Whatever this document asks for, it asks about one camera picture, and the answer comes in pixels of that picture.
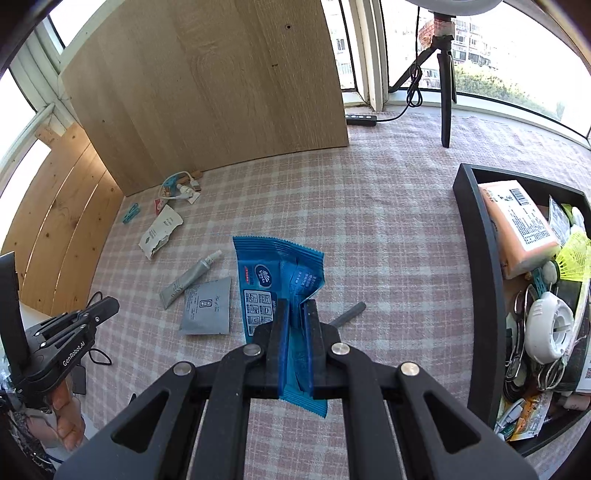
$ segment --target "metal screw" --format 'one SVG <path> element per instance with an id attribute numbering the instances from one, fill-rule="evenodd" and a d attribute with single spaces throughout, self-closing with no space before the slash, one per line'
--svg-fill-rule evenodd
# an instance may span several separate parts
<path id="1" fill-rule="evenodd" d="M 248 356 L 257 356 L 262 352 L 261 347 L 255 343 L 249 343 L 248 345 L 245 345 L 242 351 L 244 352 L 244 355 Z"/>
<path id="2" fill-rule="evenodd" d="M 173 367 L 175 375 L 182 377 L 191 373 L 191 364 L 188 362 L 179 362 Z"/>
<path id="3" fill-rule="evenodd" d="M 351 351 L 349 345 L 343 342 L 333 343 L 330 349 L 335 355 L 347 355 Z"/>
<path id="4" fill-rule="evenodd" d="M 414 362 L 404 362 L 400 365 L 400 371 L 407 377 L 414 377 L 421 371 L 419 366 Z"/>

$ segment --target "gray tube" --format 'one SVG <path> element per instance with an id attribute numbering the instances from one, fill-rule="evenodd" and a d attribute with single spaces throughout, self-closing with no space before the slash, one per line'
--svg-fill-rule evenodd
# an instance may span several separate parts
<path id="1" fill-rule="evenodd" d="M 164 306 L 164 310 L 170 307 L 170 304 L 174 302 L 179 295 L 185 291 L 185 289 L 197 280 L 201 275 L 207 273 L 218 258 L 222 256 L 222 251 L 218 250 L 212 253 L 206 258 L 201 258 L 194 266 L 189 268 L 184 274 L 173 281 L 168 287 L 160 292 L 160 300 Z"/>
<path id="2" fill-rule="evenodd" d="M 365 310 L 365 303 L 360 301 L 357 305 L 354 305 L 353 307 L 351 307 L 344 314 L 335 318 L 332 322 L 329 323 L 329 325 L 332 325 L 334 327 L 340 327 L 340 326 L 344 325 L 345 323 L 353 320 L 357 315 L 361 314 L 361 312 L 363 312 L 364 310 Z"/>

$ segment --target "gray sachet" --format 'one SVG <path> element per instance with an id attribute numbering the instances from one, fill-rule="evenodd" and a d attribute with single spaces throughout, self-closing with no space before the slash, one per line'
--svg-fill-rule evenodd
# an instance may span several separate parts
<path id="1" fill-rule="evenodd" d="M 179 331 L 184 335 L 229 333 L 231 281 L 226 277 L 187 288 Z"/>

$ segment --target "finger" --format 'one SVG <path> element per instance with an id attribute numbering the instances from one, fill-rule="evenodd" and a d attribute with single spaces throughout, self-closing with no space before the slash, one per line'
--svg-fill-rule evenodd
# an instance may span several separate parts
<path id="1" fill-rule="evenodd" d="M 66 450 L 71 452 L 73 449 L 75 449 L 79 439 L 78 432 L 76 430 L 72 430 L 66 436 L 66 438 L 64 438 L 64 447 L 66 447 Z"/>
<path id="2" fill-rule="evenodd" d="M 80 413 L 80 400 L 76 397 L 72 398 L 72 401 L 59 411 L 59 416 L 67 418 L 78 428 L 84 425 Z"/>
<path id="3" fill-rule="evenodd" d="M 58 387 L 49 394 L 51 405 L 56 410 L 63 408 L 64 405 L 70 401 L 71 397 L 70 390 L 68 389 L 68 385 L 65 381 L 60 383 Z"/>
<path id="4" fill-rule="evenodd" d="M 71 452 L 78 446 L 82 444 L 82 440 L 84 439 L 84 433 L 77 428 L 74 428 L 67 436 L 64 438 L 64 447 Z"/>
<path id="5" fill-rule="evenodd" d="M 57 434 L 61 439 L 66 438 L 75 427 L 76 426 L 65 417 L 57 419 Z"/>

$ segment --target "tree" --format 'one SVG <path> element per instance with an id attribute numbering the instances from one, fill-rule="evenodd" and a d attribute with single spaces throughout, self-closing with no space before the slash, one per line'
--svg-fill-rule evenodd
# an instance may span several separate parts
<path id="1" fill-rule="evenodd" d="M 508 85 L 504 80 L 488 72 L 467 72 L 461 66 L 456 65 L 454 66 L 454 73 L 458 92 L 472 93 L 473 95 L 482 95 L 495 100 L 513 103 L 557 121 L 562 118 L 564 105 L 560 102 L 556 105 L 556 111 L 553 112 L 533 101 L 517 85 Z"/>

